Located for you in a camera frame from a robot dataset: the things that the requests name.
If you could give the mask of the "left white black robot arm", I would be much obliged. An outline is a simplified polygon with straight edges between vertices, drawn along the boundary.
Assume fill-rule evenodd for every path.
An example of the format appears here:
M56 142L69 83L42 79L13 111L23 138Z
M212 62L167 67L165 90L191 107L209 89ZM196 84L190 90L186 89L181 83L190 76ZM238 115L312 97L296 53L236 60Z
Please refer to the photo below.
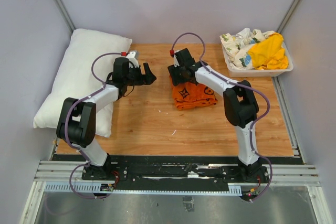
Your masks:
M144 73L137 59L117 57L101 88L81 99L66 98L62 105L57 137L79 151L86 160L85 171L93 179L112 176L111 157L96 140L97 113L126 96L128 87L151 85L156 76L147 62L143 67Z

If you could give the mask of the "white plastic bin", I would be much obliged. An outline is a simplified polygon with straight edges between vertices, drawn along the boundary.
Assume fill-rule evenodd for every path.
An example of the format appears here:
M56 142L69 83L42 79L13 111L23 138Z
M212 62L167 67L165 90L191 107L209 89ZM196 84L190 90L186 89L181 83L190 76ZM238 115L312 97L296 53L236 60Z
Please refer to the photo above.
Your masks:
M293 62L292 62L292 58L291 55L288 52L288 49L285 45L285 43L282 43L282 47L285 49L285 55L288 59L288 67L286 69L271 69L271 70L235 70L233 67L231 67L230 65L230 60L228 57L228 54L226 53L226 50L224 48L224 46L222 46L222 51L223 51L223 55L224 55L224 59L225 59L225 63L227 65L227 69L228 69L228 75L231 78L247 78L247 77L277 77L282 73L285 72L290 72L293 70Z

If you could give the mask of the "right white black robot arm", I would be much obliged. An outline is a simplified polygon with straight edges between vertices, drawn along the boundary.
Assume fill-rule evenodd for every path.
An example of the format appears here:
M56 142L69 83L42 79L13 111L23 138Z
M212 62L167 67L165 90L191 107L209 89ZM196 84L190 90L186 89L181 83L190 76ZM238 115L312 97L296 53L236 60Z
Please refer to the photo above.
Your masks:
M223 97L226 120L235 127L239 146L238 177L250 182L261 172L254 123L259 106L246 80L235 81L215 71L203 61L195 61L187 48L170 50L174 64L168 67L173 85L203 84Z

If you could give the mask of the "orange black-patterned plush pillowcase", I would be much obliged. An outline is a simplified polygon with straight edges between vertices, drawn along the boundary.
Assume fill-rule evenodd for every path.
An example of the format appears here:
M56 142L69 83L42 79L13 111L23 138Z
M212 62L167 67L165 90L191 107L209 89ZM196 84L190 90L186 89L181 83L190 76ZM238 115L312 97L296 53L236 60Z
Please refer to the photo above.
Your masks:
M178 110L188 110L217 104L215 93L208 86L190 82L174 86L171 77L170 81L172 97Z

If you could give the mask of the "white pillow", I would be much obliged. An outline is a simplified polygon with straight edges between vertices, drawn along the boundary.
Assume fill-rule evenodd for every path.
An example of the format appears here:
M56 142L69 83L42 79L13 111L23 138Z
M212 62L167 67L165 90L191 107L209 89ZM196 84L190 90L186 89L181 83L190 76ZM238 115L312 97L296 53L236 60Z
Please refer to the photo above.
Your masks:
M34 117L35 128L57 127L66 98L83 98L101 86L113 71L120 52L129 51L132 39L96 30L76 29L58 69L51 93Z

